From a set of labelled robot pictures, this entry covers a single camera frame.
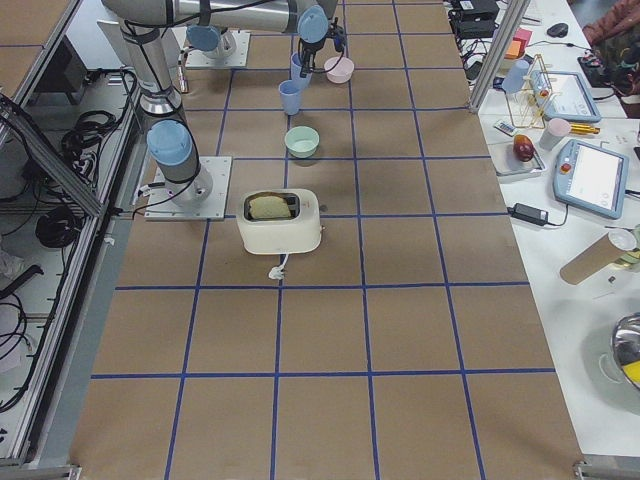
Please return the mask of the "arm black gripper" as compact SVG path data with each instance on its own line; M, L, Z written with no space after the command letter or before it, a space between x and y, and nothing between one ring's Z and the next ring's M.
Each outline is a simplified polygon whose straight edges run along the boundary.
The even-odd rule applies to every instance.
M301 64L301 75L310 75L315 71L315 56L325 44L325 40L307 42L302 38L298 41L298 58Z

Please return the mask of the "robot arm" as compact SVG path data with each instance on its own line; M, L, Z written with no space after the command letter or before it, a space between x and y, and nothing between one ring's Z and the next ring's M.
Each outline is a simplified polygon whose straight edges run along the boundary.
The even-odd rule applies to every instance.
M123 21L99 20L102 33L125 65L131 66L141 89L139 109L147 149L164 178L167 201L153 207L172 209L185 218L201 213L213 188L186 124L181 94L172 72L180 48L173 33L126 26Z
M255 29L296 34L302 77L315 72L316 53L325 41L344 46L334 18L335 1L105 1L125 33L142 36L179 25L221 29Z

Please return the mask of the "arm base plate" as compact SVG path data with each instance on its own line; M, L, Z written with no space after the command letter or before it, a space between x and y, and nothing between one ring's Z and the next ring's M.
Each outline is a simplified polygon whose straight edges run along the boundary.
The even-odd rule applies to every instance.
M174 184L154 188L149 195L151 207L144 217L149 221L222 220L225 215L232 158L230 156L203 156L201 172L194 183L175 199L179 191Z
M250 32L226 30L215 50L191 50L185 62L191 70L245 68L250 44Z

